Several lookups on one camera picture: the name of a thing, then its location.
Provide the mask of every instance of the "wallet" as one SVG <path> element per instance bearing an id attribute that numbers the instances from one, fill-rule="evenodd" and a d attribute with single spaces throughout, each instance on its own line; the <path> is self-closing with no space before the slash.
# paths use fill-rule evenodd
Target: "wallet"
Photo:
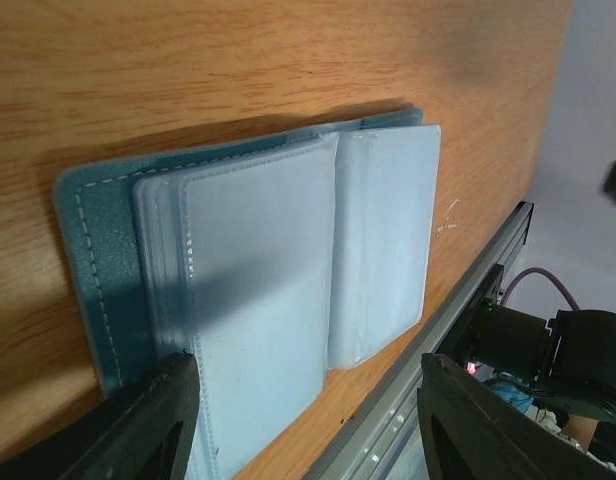
<path id="1" fill-rule="evenodd" d="M 54 199 L 102 390 L 195 354 L 187 478 L 230 478 L 421 318 L 440 148 L 410 109 L 64 172 Z"/>

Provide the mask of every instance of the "wooden table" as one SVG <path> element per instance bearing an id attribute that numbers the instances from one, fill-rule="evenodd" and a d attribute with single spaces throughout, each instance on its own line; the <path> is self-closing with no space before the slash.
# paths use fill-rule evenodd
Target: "wooden table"
<path id="1" fill-rule="evenodd" d="M 425 317 L 526 193 L 571 0 L 0 1 L 0 461 L 100 401 L 50 189 L 71 165 L 414 104 L 442 126 Z M 238 476 L 304 473 L 417 332 Z"/>

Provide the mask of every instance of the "purple cable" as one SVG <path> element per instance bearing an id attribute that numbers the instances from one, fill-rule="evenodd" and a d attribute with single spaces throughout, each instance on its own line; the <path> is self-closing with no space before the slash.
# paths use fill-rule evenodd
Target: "purple cable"
<path id="1" fill-rule="evenodd" d="M 527 277 L 531 273 L 538 273 L 539 275 L 543 275 L 544 277 L 546 277 L 548 280 L 552 282 L 552 284 L 555 287 L 557 287 L 557 290 L 559 290 L 559 292 L 564 296 L 564 298 L 568 302 L 568 305 L 570 305 L 570 308 L 572 308 L 573 311 L 581 310 L 581 307 L 579 307 L 579 304 L 577 303 L 577 301 L 568 291 L 566 286 L 563 283 L 561 283 L 561 281 L 555 276 L 555 274 L 541 267 L 527 268 L 526 270 L 521 272 L 519 275 L 517 275 L 512 280 L 512 282 L 510 282 L 510 285 L 508 285 L 508 288 L 506 289 L 506 293 L 504 293 L 504 296 L 501 298 L 500 305 L 506 305 L 515 287 L 517 287 L 517 285 L 519 285 L 519 282 L 521 282 L 525 277 Z"/>

